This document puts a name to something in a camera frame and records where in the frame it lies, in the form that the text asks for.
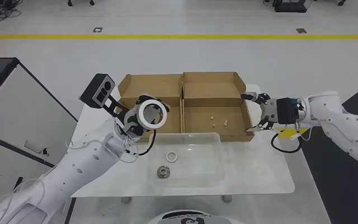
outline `white plastic ring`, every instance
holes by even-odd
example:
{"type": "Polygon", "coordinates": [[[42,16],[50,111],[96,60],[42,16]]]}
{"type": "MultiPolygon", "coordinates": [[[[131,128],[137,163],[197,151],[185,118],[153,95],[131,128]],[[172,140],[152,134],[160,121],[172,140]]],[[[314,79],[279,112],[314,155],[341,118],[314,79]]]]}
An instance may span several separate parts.
{"type": "Polygon", "coordinates": [[[145,129],[149,129],[149,130],[154,130],[154,129],[158,129],[160,128],[161,126],[164,125],[164,123],[167,121],[167,117],[168,117],[168,113],[167,113],[167,110],[166,108],[164,107],[164,105],[159,102],[158,100],[147,100],[147,101],[144,101],[140,106],[139,106],[139,110],[138,110],[138,122],[139,124],[145,128],[145,129]],[[157,123],[157,124],[151,124],[149,123],[145,117],[144,117],[144,109],[148,106],[148,105],[157,105],[160,107],[162,113],[163,113],[163,118],[162,120],[157,123]]]}
{"type": "Polygon", "coordinates": [[[168,153],[167,153],[167,160],[168,160],[168,162],[175,162],[175,161],[177,160],[177,158],[178,158],[177,153],[175,153],[175,152],[168,152],[168,153]],[[169,155],[170,155],[170,154],[174,154],[174,155],[175,155],[175,157],[174,157],[173,160],[170,160],[170,159],[169,159],[169,155]]]}

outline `yellow tape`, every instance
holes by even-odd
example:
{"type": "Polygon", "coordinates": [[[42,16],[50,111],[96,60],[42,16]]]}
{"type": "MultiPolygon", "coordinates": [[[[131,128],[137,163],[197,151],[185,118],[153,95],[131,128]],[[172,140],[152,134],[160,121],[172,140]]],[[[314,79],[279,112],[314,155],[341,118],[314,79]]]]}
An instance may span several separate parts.
{"type": "MultiPolygon", "coordinates": [[[[308,130],[308,128],[301,128],[300,133],[303,134],[308,130]]],[[[297,134],[296,129],[294,128],[288,128],[281,134],[279,134],[279,138],[290,138],[291,136],[297,134]]]]}
{"type": "Polygon", "coordinates": [[[356,40],[358,35],[261,35],[261,34],[0,34],[0,39],[273,39],[356,40]]]}

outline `transparent bin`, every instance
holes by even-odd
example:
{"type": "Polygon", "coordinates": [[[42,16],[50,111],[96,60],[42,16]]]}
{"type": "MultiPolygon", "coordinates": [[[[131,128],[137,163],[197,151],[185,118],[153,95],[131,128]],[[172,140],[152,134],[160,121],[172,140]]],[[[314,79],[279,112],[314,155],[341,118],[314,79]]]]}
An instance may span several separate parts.
{"type": "Polygon", "coordinates": [[[224,178],[220,135],[217,133],[157,134],[148,153],[148,179],[161,187],[212,187],[224,178]],[[167,161],[167,153],[177,153],[175,162],[167,161]],[[168,166],[170,176],[160,179],[157,170],[168,166]]]}

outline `cardboard box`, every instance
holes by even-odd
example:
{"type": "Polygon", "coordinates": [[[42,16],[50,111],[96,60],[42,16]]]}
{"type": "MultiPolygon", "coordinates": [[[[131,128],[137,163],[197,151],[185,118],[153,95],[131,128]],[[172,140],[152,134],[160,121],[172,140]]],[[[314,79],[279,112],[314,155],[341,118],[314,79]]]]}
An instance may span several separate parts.
{"type": "MultiPolygon", "coordinates": [[[[127,74],[119,84],[118,90],[121,95],[120,102],[127,108],[133,108],[136,100],[142,94],[149,94],[161,99],[171,108],[165,125],[157,132],[182,132],[182,74],[127,74]]],[[[146,133],[139,141],[149,141],[149,136],[152,133],[153,131],[146,133]]]]}
{"type": "Polygon", "coordinates": [[[217,132],[223,142],[250,141],[254,133],[244,130],[252,127],[251,118],[240,97],[245,91],[246,85],[236,72],[185,72],[183,132],[217,132]]]}

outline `robotic arm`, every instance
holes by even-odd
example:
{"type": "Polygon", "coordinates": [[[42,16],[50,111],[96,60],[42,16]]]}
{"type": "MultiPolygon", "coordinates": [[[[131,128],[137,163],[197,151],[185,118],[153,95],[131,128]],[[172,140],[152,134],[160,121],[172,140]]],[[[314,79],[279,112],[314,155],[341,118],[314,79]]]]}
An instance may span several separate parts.
{"type": "Polygon", "coordinates": [[[54,213],[78,189],[97,179],[116,164],[124,153],[135,159],[146,154],[155,140],[156,129],[164,125],[169,107],[160,99],[141,95],[132,109],[110,95],[114,81],[107,74],[96,74],[80,96],[92,108],[104,108],[112,115],[98,129],[68,146],[60,163],[25,190],[20,185],[0,203],[0,224],[48,223],[54,213]],[[152,144],[146,152],[131,150],[146,132],[154,130],[152,144]]]}
{"type": "Polygon", "coordinates": [[[271,145],[286,153],[296,152],[305,140],[299,134],[301,124],[321,126],[324,133],[342,150],[358,160],[358,116],[348,113],[341,105],[337,92],[321,92],[302,98],[271,99],[268,94],[245,92],[241,98],[251,100],[260,105],[261,121],[247,132],[274,130],[274,123],[295,124],[299,147],[294,151],[283,151],[274,146],[273,137],[271,145]]]}

